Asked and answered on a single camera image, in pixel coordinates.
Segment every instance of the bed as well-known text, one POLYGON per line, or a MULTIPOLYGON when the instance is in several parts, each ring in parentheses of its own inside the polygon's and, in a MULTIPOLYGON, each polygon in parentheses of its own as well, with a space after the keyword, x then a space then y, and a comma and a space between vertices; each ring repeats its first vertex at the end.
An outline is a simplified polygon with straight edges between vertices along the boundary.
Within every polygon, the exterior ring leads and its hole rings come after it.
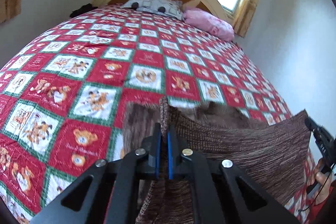
MULTIPOLYGON (((123 157, 129 101, 215 101, 269 124, 291 116, 238 46, 174 18, 121 8, 126 1, 94 0, 98 9, 44 32, 0 71, 0 196, 20 223, 97 159, 123 157)), ((230 21, 217 0, 182 1, 230 21)), ((306 176, 312 168, 308 153, 306 176)), ((286 205, 302 223, 304 192, 286 205)))

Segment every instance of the brown cushion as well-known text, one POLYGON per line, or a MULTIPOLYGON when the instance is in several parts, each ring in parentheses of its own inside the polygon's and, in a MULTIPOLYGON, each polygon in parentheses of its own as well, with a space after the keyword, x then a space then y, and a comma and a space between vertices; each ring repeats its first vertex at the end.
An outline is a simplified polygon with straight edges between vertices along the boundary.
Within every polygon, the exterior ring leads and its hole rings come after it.
MULTIPOLYGON (((155 120, 160 120, 164 142, 168 125, 173 124, 177 135, 186 139, 191 149, 203 152, 210 159, 232 160, 281 204, 305 183, 303 162, 310 139, 310 131, 304 123, 308 117, 305 111, 269 127, 247 119, 235 108, 214 103, 180 111, 163 98, 160 115, 158 111, 158 106, 127 106, 123 128, 124 139, 128 140, 124 141, 127 151, 139 147, 140 139, 152 132, 155 120)), ((165 143, 161 162, 161 177, 166 178, 165 143)), ((146 194, 137 223, 193 222, 188 182, 152 182, 146 194)))

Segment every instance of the cable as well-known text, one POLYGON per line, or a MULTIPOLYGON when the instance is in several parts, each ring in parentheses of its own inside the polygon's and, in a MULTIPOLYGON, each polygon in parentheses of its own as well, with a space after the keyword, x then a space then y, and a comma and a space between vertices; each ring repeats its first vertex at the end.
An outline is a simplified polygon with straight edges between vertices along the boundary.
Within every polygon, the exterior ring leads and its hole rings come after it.
POLYGON ((330 171, 330 173, 329 173, 329 175, 328 175, 328 177, 327 177, 327 179, 325 180, 325 182, 323 183, 323 185, 322 185, 322 187, 321 187, 321 189, 319 190, 319 192, 318 192, 318 194, 316 195, 316 197, 314 198, 314 200, 313 200, 313 202, 306 208, 306 209, 304 209, 304 210, 299 210, 299 212, 304 212, 304 211, 306 211, 306 210, 308 210, 313 204, 314 204, 314 202, 316 201, 316 199, 317 199, 317 197, 319 196, 319 194, 321 193, 321 191, 322 191, 322 189, 323 189, 323 187, 325 186, 325 184, 327 183, 327 181, 328 181, 328 179, 329 179, 329 177, 330 177, 330 175, 332 174, 332 172, 333 172, 333 169, 334 169, 334 166, 335 166, 335 163, 332 165, 332 167, 330 168, 331 169, 331 171, 330 171))

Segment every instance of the patterned pillow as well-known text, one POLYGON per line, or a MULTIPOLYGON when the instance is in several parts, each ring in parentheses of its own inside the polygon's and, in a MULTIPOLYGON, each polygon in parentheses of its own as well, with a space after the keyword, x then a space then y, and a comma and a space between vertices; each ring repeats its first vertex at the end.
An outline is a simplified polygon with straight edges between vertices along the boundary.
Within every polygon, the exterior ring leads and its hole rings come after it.
POLYGON ((122 5, 122 8, 133 8, 137 11, 183 20, 181 6, 182 1, 180 0, 129 0, 122 5))

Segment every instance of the pillow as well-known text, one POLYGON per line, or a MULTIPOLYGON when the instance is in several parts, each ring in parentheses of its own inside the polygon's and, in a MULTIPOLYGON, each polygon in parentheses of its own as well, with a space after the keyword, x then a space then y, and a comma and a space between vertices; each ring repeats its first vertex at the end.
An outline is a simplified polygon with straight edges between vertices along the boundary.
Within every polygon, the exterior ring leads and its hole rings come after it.
POLYGON ((183 17, 187 24, 206 31, 222 40, 231 41, 235 37, 233 28, 229 23, 201 9, 187 7, 183 13, 183 17))
POLYGON ((129 0, 122 5, 122 8, 133 8, 137 11, 183 20, 181 6, 182 1, 180 0, 129 0))

